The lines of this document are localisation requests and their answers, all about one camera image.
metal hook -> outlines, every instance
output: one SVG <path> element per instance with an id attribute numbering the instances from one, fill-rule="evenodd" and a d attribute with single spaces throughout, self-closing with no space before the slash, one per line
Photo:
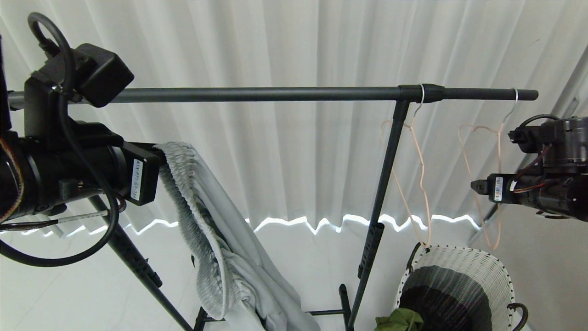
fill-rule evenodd
<path id="1" fill-rule="evenodd" d="M 510 112 L 508 114 L 506 114 L 506 116 L 502 120 L 502 123 L 503 124 L 506 122 L 506 119 L 515 111 L 516 103 L 519 102 L 519 90 L 517 90 L 515 87 L 513 87 L 513 90 L 515 91 L 514 92 L 514 104 L 513 104 L 513 108 L 510 110 Z"/>
<path id="2" fill-rule="evenodd" d="M 418 108 L 415 110 L 415 113 L 412 115 L 412 118 L 416 117 L 416 113 L 419 111 L 419 109 L 423 106 L 423 103 L 425 102 L 425 86 L 423 84 L 419 84 L 420 85 L 420 89 L 422 90 L 422 97 L 420 98 L 420 104 L 418 106 Z"/>

gray cloth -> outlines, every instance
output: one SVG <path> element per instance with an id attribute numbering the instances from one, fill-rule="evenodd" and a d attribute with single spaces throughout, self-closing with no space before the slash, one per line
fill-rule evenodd
<path id="1" fill-rule="evenodd" d="M 180 231 L 194 255 L 196 290 L 205 311 L 221 319 L 243 301 L 264 320 L 267 330 L 319 330 L 196 150 L 185 143 L 156 147 L 167 159 L 160 177 L 178 208 Z"/>

curtain fold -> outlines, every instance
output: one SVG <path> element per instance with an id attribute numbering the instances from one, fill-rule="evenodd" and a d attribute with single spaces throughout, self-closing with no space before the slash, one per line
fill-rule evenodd
<path id="1" fill-rule="evenodd" d="M 26 16 L 53 19 L 73 47 L 90 42 L 117 53 L 135 74 L 131 87 L 395 86 L 532 88 L 505 134 L 531 115 L 550 113 L 588 45 L 588 3 L 534 1 L 0 1 L 0 33 L 10 90 L 22 90 L 44 55 Z M 511 101 L 426 104 L 415 119 L 431 211 L 479 222 L 461 155 L 462 124 L 498 129 Z M 267 217 L 306 216 L 340 225 L 366 219 L 384 155 L 380 128 L 394 104 L 243 102 L 112 104 L 70 107 L 76 120 L 100 121 L 128 141 L 186 141 L 195 146 L 251 226 Z M 416 109 L 413 105 L 407 121 Z M 13 112 L 22 134 L 22 111 Z M 473 175 L 497 170 L 497 141 L 462 137 Z M 523 154 L 503 138 L 503 171 Z M 425 218 L 420 167 L 408 131 L 395 170 L 413 214 Z M 490 204 L 484 200 L 484 208 Z M 123 223 L 140 230 L 172 222 L 169 197 L 131 207 Z M 88 203 L 68 214 L 91 211 Z M 382 213 L 407 213 L 391 179 Z M 90 231 L 101 220 L 84 222 Z M 79 224 L 61 227 L 64 234 Z"/>

woven basket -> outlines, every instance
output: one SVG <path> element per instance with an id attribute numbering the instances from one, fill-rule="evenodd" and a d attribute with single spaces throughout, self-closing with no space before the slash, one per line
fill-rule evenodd
<path id="1" fill-rule="evenodd" d="M 423 330 L 520 330 L 528 311 L 515 303 L 504 265 L 485 251 L 466 247 L 417 244 L 400 281 L 394 309 L 417 311 Z M 513 327 L 513 312 L 522 318 Z"/>

